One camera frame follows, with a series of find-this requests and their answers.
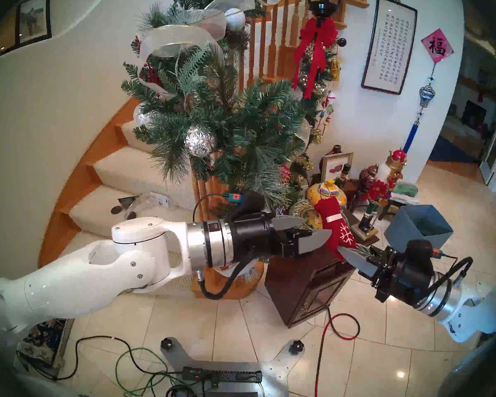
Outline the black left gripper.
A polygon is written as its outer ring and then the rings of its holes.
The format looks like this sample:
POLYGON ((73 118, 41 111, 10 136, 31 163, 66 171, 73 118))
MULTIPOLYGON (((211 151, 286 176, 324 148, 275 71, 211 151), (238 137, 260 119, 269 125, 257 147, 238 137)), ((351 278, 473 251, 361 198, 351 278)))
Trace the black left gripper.
POLYGON ((229 224, 232 232, 233 261, 259 258, 299 258, 322 247, 331 229, 296 229, 307 219, 266 212, 247 214, 229 224))

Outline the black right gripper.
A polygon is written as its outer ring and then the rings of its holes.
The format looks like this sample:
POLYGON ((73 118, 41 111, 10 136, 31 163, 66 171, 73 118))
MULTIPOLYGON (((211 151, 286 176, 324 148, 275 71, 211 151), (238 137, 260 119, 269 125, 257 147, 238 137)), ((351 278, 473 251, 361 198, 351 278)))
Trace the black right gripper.
POLYGON ((434 249, 371 249, 356 245, 338 246, 338 253, 366 279, 372 279, 375 299, 384 303, 392 296, 414 306, 422 298, 434 278, 431 262, 434 249))

